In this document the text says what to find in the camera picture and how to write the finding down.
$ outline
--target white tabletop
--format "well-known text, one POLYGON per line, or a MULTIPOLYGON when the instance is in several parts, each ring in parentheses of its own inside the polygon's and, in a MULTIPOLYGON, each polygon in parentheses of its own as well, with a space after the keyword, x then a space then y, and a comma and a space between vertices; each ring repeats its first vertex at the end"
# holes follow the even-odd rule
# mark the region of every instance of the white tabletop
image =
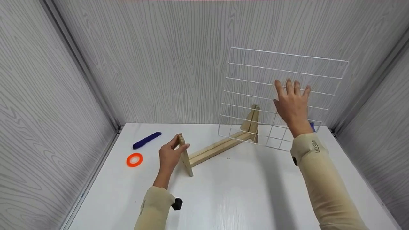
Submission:
MULTIPOLYGON (((127 123, 76 214, 70 230, 132 230, 146 190, 159 169, 158 149, 176 133, 191 144, 188 153, 223 137, 212 124, 127 123), (132 144, 156 132, 162 135, 134 151, 132 144), (135 168, 127 157, 139 152, 135 168)), ((330 150, 351 198, 371 230, 398 230, 326 127, 318 130, 330 150)), ((318 230, 303 177, 289 152, 241 143, 193 168, 189 177, 180 164, 169 191, 183 200, 170 210, 166 229, 318 230)))

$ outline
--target beige arm sleeve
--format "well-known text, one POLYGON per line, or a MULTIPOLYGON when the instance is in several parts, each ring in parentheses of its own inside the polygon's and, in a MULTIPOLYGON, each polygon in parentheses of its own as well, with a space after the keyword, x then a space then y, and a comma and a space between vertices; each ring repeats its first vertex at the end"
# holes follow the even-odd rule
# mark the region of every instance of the beige arm sleeve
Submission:
POLYGON ((166 189, 152 186, 146 192, 134 230, 164 230, 174 202, 175 197, 166 189))
POLYGON ((315 133, 296 137, 291 155, 297 160, 322 230, 368 229, 349 197, 328 150, 315 133))

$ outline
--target person's left hand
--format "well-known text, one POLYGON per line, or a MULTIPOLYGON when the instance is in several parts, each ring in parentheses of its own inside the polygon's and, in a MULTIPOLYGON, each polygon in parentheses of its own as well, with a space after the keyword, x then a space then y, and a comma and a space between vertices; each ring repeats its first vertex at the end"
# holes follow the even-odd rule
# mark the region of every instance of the person's left hand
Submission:
POLYGON ((180 155, 189 148, 190 144, 184 144, 175 149, 179 144, 178 136, 180 135, 181 133, 176 134, 172 140, 159 149, 160 171, 172 173, 179 162, 180 155))

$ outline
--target finger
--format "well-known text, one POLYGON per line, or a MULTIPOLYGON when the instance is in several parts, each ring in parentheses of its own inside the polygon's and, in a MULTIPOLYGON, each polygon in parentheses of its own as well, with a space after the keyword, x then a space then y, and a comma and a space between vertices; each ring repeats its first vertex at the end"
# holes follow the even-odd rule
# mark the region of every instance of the finger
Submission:
POLYGON ((311 92, 311 86, 308 85, 306 87, 306 90, 304 91, 303 97, 306 97, 308 99, 308 96, 310 95, 310 92, 311 92))
POLYGON ((287 95, 293 95, 294 94, 294 88, 293 88, 293 86, 292 86, 292 82, 291 82, 291 79, 287 79, 287 82, 285 83, 285 87, 286 87, 286 90, 287 90, 287 95))
POLYGON ((282 97, 283 95, 285 95, 285 94, 284 94, 283 86, 281 85, 281 82, 280 82, 279 80, 275 80, 275 81, 274 81, 274 86, 276 87, 277 94, 278 94, 279 99, 280 99, 280 97, 282 97))
POLYGON ((294 81, 294 94, 301 95, 300 82, 297 80, 294 81))
POLYGON ((173 137, 173 139, 171 139, 166 145, 169 145, 171 148, 175 148, 177 145, 178 145, 178 143, 179 143, 179 138, 178 138, 178 136, 180 136, 181 135, 181 133, 178 133, 178 134, 176 134, 174 137, 173 137))
POLYGON ((181 155, 187 148, 189 148, 190 147, 190 144, 184 144, 184 145, 182 145, 182 146, 179 146, 179 148, 177 148, 177 149, 175 149, 175 152, 178 154, 178 155, 181 155))
POLYGON ((274 105, 276 106, 276 109, 279 108, 279 102, 276 99, 273 99, 274 105))

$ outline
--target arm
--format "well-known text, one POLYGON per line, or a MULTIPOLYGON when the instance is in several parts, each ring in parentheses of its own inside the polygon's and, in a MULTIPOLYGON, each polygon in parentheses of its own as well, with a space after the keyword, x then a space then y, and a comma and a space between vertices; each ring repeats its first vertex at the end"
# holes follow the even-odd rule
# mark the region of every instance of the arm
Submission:
POLYGON ((180 155, 190 144, 175 149, 179 144, 176 136, 159 150, 160 168, 153 186, 146 192, 141 205, 141 212, 134 230, 163 230, 168 219, 169 208, 175 202, 175 197, 168 191, 171 174, 178 164, 180 155))
POLYGON ((301 95, 300 84, 287 80, 286 91, 276 80, 279 100, 277 112, 294 136, 291 154, 304 177, 315 216, 322 230, 367 230, 358 210, 332 163, 328 150, 313 133, 307 120, 307 102, 311 88, 301 95))

